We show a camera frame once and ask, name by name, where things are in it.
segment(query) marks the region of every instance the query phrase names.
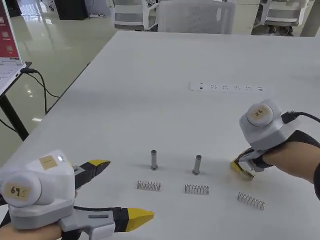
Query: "laptop screen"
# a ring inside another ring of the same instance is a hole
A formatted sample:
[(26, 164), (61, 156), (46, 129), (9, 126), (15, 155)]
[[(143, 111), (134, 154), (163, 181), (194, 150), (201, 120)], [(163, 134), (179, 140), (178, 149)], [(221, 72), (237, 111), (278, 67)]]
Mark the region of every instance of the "laptop screen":
[(11, 29), (10, 16), (4, 1), (0, 0), (0, 58), (19, 58), (14, 34)]

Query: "floor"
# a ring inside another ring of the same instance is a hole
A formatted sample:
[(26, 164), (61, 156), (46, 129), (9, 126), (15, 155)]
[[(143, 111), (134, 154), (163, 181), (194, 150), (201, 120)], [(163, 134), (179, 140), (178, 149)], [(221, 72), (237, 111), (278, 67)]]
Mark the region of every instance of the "floor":
[[(109, 18), (60, 21), (43, 2), (18, 1), (22, 15), (12, 24), (24, 61), (42, 73), (46, 86), (60, 96), (84, 67), (115, 34)], [(32, 132), (45, 116), (43, 88), (31, 77), (22, 76), (7, 96), (27, 130)], [(48, 107), (56, 99), (48, 97)], [(0, 110), (0, 119), (9, 122)], [(22, 144), (18, 135), (0, 124), (0, 166)]]

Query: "gray gripper handle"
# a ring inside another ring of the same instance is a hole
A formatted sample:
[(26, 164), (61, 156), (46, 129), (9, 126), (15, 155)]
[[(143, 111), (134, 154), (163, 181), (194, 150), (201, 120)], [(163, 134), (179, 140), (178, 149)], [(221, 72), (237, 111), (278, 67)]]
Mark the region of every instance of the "gray gripper handle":
[(63, 232), (80, 230), (89, 235), (90, 240), (98, 240), (109, 237), (113, 234), (115, 223), (112, 211), (87, 211), (73, 209), (72, 215), (64, 217), (58, 221)]

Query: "metal spring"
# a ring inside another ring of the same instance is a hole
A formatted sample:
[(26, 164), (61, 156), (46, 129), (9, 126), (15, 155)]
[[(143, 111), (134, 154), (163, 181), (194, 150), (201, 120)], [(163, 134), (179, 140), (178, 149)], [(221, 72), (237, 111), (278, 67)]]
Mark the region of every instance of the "metal spring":
[(239, 192), (238, 201), (249, 204), (250, 206), (254, 206), (257, 209), (263, 210), (265, 209), (266, 203), (264, 201), (261, 201), (257, 198), (253, 198), (252, 196), (249, 196), (247, 194), (244, 194), (243, 192)]
[(184, 185), (184, 192), (191, 194), (209, 194), (209, 186), (204, 185)]
[(136, 188), (143, 190), (160, 191), (161, 183), (153, 181), (136, 181)]

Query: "chair backrest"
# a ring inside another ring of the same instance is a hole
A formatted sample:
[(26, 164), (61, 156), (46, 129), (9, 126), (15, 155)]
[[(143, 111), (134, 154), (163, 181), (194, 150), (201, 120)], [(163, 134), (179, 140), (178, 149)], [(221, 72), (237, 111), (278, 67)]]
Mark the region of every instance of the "chair backrest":
[(113, 12), (111, 13), (113, 24), (116, 28), (143, 26), (144, 0), (113, 0)]
[(262, 0), (262, 12), (260, 24), (297, 26), (301, 25), (306, 11), (308, 1), (283, 2), (281, 0)]
[(231, 34), (236, 5), (213, 0), (160, 1), (158, 32)]

